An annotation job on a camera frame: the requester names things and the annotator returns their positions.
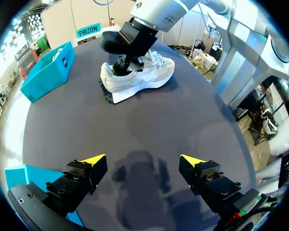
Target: box label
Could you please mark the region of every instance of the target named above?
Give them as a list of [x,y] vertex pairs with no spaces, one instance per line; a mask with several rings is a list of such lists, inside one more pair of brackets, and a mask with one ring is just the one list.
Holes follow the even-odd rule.
[[90,26],[83,27],[76,31],[77,37],[81,38],[90,34],[94,34],[96,32],[100,32],[102,29],[101,23],[96,23]]

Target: white wall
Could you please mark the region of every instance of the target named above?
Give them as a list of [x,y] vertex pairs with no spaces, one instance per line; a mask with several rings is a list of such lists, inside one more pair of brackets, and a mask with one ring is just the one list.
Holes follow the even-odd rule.
[[[131,0],[115,0],[107,7],[99,6],[92,0],[61,0],[41,13],[50,47],[54,49],[65,42],[73,42],[77,38],[76,30],[82,27],[98,22],[102,23],[102,27],[109,26],[109,17],[114,18],[115,24],[123,26],[131,18],[130,11],[134,4]],[[202,4],[201,8],[207,22],[207,7]],[[167,45],[191,46],[199,24],[197,39],[202,39],[205,24],[199,12],[199,7],[195,6],[169,32],[164,33],[163,42]]]
[[45,34],[51,49],[77,38],[74,25],[71,0],[60,2],[45,9],[41,13]]
[[85,26],[89,26],[95,23],[101,23],[102,27],[109,26],[107,6],[97,5],[92,0],[69,0],[69,1],[71,2],[76,30],[79,30]]
[[[274,84],[269,89],[271,90],[273,109],[275,110],[281,105],[282,99]],[[284,105],[274,114],[274,119],[279,124],[278,134],[269,141],[269,146],[272,155],[279,155],[289,149],[289,116]]]

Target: dark gray table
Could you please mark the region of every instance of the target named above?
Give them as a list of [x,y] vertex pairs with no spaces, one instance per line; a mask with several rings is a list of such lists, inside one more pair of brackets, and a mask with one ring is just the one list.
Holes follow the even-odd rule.
[[152,50],[175,61],[169,82],[107,103],[100,68],[117,56],[98,42],[76,47],[68,82],[30,106],[24,163],[63,171],[73,159],[106,154],[107,174],[77,209],[90,229],[212,230],[219,216],[189,190],[179,157],[213,159],[243,192],[255,187],[251,156],[231,112],[192,65],[160,42]]

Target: floor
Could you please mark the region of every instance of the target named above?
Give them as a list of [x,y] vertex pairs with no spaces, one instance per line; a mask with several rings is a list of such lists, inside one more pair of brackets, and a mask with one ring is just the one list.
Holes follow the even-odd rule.
[[246,144],[249,147],[255,170],[265,167],[271,155],[269,143],[267,141],[263,141],[257,145],[254,145],[254,134],[251,134],[251,132],[248,130],[251,125],[251,119],[248,116],[241,119],[238,122],[238,125],[243,133]]
[[4,169],[23,164],[23,141],[30,101],[22,94],[19,78],[12,88],[0,119],[0,183],[7,192]]

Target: cyan box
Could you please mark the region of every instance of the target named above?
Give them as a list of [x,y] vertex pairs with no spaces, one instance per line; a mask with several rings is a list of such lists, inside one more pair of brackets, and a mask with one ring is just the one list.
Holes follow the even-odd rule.
[[[58,49],[63,50],[53,61]],[[20,91],[34,103],[42,96],[67,82],[75,59],[71,42],[67,42],[42,57],[30,71]]]

